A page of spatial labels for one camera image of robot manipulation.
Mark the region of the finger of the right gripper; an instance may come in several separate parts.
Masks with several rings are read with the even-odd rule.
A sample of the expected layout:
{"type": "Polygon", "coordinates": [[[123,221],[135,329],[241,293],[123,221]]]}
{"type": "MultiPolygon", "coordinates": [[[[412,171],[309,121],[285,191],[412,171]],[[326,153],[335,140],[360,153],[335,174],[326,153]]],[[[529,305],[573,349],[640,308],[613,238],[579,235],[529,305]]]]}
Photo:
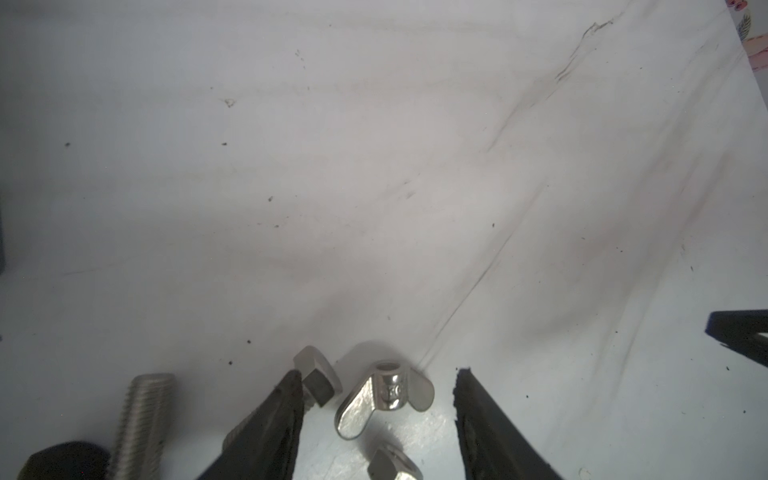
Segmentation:
{"type": "Polygon", "coordinates": [[[767,366],[767,311],[715,311],[705,333],[726,348],[767,366]]]}

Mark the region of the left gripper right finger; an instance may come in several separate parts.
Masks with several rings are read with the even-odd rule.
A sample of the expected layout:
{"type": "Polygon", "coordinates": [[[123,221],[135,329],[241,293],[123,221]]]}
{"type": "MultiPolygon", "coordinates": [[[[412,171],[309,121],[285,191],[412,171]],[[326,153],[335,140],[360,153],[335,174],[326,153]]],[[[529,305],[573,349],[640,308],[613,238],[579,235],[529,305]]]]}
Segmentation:
{"type": "Polygon", "coordinates": [[[471,370],[458,371],[453,394],[466,478],[560,478],[509,420],[471,370]]]}

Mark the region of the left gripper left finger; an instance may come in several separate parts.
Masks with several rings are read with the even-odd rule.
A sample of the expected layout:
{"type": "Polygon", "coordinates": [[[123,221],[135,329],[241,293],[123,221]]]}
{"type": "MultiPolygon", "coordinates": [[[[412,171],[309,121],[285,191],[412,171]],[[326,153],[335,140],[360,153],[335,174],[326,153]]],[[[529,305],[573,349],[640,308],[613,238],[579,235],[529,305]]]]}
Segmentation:
{"type": "Polygon", "coordinates": [[[285,374],[202,479],[291,479],[305,403],[300,373],[285,374]]]}

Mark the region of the silver wing nut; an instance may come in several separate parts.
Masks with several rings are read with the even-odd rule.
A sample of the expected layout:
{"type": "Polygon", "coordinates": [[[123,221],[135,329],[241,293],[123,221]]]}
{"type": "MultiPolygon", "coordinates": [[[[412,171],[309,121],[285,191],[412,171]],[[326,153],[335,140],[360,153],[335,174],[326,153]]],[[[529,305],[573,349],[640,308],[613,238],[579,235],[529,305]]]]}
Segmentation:
{"type": "Polygon", "coordinates": [[[412,366],[395,360],[379,361],[340,404],[334,426],[342,439],[354,440],[363,433],[375,412],[393,412],[406,405],[425,412],[431,408],[434,398],[433,383],[412,366]]]}

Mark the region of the black socket screw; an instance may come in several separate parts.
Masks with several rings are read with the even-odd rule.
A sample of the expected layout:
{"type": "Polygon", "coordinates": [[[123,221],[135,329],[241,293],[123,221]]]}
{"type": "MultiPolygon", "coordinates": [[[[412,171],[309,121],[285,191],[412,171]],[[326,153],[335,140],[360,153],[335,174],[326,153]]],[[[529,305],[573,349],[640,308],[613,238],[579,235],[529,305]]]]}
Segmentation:
{"type": "Polygon", "coordinates": [[[110,461],[103,447],[85,441],[54,445],[32,454],[18,480],[102,480],[110,461]]]}

